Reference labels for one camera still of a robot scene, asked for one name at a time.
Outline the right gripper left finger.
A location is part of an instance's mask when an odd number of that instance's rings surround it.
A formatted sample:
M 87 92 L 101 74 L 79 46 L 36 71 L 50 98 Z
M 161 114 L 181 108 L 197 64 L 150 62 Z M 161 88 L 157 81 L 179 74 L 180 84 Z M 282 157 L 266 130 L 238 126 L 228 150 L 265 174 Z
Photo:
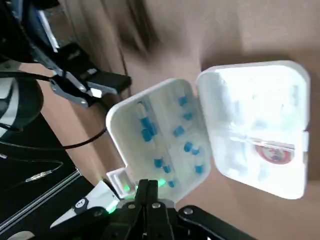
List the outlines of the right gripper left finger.
M 99 240 L 147 240 L 148 180 L 138 183 L 134 200 L 96 217 L 89 227 Z

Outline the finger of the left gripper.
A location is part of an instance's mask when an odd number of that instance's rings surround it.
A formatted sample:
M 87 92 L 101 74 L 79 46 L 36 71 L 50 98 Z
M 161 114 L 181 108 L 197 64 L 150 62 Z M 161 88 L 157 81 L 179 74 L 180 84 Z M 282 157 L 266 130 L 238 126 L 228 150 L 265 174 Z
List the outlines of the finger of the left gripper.
M 105 95 L 119 96 L 132 84 L 128 75 L 97 71 L 84 73 L 85 78 L 75 79 L 69 72 L 65 76 L 55 75 L 50 78 L 50 87 L 59 95 L 85 108 L 98 102 Z
M 75 67 L 83 66 L 88 54 L 76 43 L 69 43 L 59 49 L 59 63 L 63 71 L 74 71 Z

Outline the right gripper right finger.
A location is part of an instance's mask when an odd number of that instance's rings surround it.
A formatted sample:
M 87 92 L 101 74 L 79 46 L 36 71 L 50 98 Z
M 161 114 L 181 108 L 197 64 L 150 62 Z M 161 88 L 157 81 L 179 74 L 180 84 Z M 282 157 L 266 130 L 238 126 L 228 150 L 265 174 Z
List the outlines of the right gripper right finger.
M 158 182 L 147 182 L 148 240 L 249 240 L 250 235 L 195 205 L 179 210 L 158 198 Z

